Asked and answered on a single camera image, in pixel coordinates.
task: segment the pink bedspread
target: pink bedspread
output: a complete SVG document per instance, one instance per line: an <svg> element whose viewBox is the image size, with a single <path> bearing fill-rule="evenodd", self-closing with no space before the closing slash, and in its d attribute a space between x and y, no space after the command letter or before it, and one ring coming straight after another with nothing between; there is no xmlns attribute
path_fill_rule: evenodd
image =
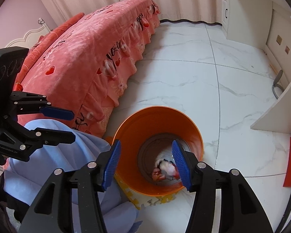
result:
<svg viewBox="0 0 291 233"><path fill-rule="evenodd" d="M38 59L22 81L23 90L72 110L75 119L63 123L101 137L159 25L159 13L152 0L125 0L84 16ZM22 115L19 123L38 118L44 117Z"/></svg>

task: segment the orange bucket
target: orange bucket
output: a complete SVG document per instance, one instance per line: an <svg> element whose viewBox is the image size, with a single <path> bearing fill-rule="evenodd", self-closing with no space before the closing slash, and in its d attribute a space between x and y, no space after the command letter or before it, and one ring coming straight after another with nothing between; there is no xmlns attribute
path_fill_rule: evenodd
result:
<svg viewBox="0 0 291 233"><path fill-rule="evenodd" d="M185 150L202 159L202 137L185 114L163 106L137 111L121 124L113 139L113 142L119 139L122 144L117 175L132 190L148 196L164 196L181 190L179 180L154 182L151 179L157 158L172 157L171 143L176 138Z"/></svg>

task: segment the wall outlet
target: wall outlet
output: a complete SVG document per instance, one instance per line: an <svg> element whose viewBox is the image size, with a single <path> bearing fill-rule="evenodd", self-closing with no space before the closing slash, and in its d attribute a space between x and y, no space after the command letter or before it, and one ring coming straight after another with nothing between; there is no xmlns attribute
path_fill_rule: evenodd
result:
<svg viewBox="0 0 291 233"><path fill-rule="evenodd" d="M277 43L279 44L279 45L281 45L281 43L282 43L282 38L281 38L281 36L277 36Z"/></svg>
<svg viewBox="0 0 291 233"><path fill-rule="evenodd" d="M286 46L285 52L286 52L287 54L289 54L289 51L290 51L290 48L289 48L288 46Z"/></svg>

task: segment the blue cloth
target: blue cloth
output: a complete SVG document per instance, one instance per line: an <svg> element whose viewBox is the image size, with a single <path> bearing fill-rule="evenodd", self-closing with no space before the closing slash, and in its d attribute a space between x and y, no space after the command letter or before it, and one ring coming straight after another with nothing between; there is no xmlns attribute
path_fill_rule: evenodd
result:
<svg viewBox="0 0 291 233"><path fill-rule="evenodd" d="M9 159L9 166L4 171L4 190L28 205L31 205L55 169L62 168L64 171L80 169L86 163L95 161L101 152L110 149L110 145L105 140L72 130L56 120L33 120L25 127L29 130L41 127L72 131L76 136L73 144L44 145L30 156L29 162ZM108 233L128 233L138 212L131 202L120 204L120 191L115 180L106 192L98 193L98 198ZM74 232L81 233L77 190L72 190L72 202Z"/></svg>

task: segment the white headboard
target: white headboard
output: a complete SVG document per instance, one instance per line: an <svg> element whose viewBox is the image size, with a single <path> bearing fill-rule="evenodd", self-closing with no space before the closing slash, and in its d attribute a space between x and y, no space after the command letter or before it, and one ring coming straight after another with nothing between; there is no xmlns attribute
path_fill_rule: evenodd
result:
<svg viewBox="0 0 291 233"><path fill-rule="evenodd" d="M12 40L6 45L6 47L20 46L29 49L33 47L38 42L41 35L45 36L50 32L50 28L47 26L42 18L39 18L38 23L41 24L41 27L39 29L29 30L28 32L26 32L24 37Z"/></svg>

